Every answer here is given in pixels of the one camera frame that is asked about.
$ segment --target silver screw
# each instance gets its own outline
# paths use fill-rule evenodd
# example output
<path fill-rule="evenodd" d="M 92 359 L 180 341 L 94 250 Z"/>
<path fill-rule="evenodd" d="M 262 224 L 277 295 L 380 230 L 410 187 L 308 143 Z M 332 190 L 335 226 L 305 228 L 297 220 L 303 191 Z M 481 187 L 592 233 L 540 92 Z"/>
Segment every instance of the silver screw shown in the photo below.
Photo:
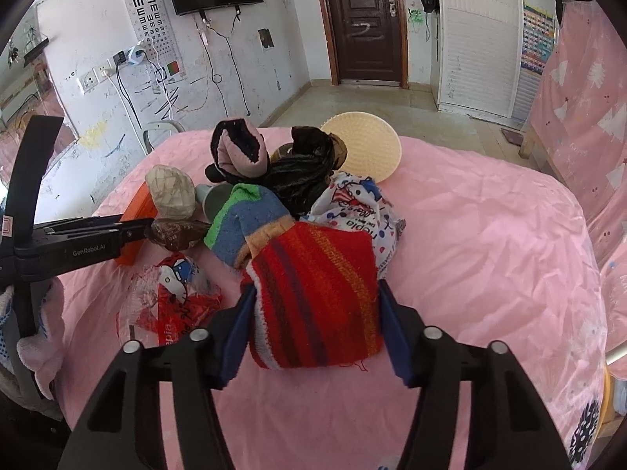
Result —
<path fill-rule="evenodd" d="M 205 341 L 205 339 L 208 337 L 209 332 L 204 328 L 197 328 L 196 330 L 193 330 L 192 333 L 189 335 L 189 338 L 195 342 Z"/>
<path fill-rule="evenodd" d="M 122 347 L 122 350 L 124 350 L 124 353 L 135 353 L 141 347 L 142 345 L 139 341 L 129 341 Z"/>
<path fill-rule="evenodd" d="M 427 327 L 424 329 L 424 337 L 427 339 L 438 340 L 442 337 L 442 331 L 438 327 Z"/>
<path fill-rule="evenodd" d="M 490 348 L 499 355 L 504 355 L 509 351 L 509 347 L 503 341 L 494 341 Z"/>

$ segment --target black polka dot fabric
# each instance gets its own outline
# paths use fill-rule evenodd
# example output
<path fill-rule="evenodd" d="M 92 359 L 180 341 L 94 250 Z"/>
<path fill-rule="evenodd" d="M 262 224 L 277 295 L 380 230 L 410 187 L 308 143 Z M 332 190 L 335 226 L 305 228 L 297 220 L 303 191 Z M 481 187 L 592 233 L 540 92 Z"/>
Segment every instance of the black polka dot fabric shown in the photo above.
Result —
<path fill-rule="evenodd" d="M 600 405 L 596 399 L 588 403 L 581 414 L 568 451 L 568 459 L 573 467 L 584 461 L 585 452 L 594 440 L 594 434 L 599 424 L 599 414 Z"/>

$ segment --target door frame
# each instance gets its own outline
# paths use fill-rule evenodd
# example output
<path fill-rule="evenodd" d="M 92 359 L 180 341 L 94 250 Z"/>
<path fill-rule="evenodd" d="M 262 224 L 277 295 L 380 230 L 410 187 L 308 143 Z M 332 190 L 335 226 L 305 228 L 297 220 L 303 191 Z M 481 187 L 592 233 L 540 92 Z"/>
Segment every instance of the door frame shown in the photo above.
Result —
<path fill-rule="evenodd" d="M 410 85 L 408 83 L 409 53 L 407 38 L 407 8 L 405 0 L 396 0 L 396 3 L 400 18 L 400 87 L 408 89 Z M 324 35 L 327 39 L 328 63 L 331 67 L 331 84 L 333 86 L 338 86 L 340 84 L 340 77 L 337 60 L 337 48 L 335 46 L 335 34 L 333 32 L 331 9 L 329 7 L 328 0 L 320 0 L 320 9 L 322 12 Z"/>

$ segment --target wooden leg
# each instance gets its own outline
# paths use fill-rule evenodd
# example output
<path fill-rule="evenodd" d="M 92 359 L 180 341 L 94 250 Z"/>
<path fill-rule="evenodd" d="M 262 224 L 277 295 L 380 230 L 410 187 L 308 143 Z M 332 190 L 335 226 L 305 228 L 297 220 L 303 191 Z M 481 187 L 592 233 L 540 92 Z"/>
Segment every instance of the wooden leg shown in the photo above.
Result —
<path fill-rule="evenodd" d="M 531 157 L 531 152 L 533 152 L 535 145 L 535 131 L 529 130 L 525 134 L 525 139 L 523 139 L 522 146 L 520 147 L 520 151 L 518 155 L 523 159 L 529 159 Z"/>

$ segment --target red striped cloth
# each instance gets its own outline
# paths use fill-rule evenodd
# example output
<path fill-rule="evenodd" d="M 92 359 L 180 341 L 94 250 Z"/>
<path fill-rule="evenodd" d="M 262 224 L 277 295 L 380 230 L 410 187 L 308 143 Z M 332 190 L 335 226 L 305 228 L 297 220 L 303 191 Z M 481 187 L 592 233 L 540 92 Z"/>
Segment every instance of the red striped cloth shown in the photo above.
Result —
<path fill-rule="evenodd" d="M 257 288 L 253 358 L 263 368 L 349 364 L 382 346 L 372 240 L 297 222 L 246 268 Z"/>

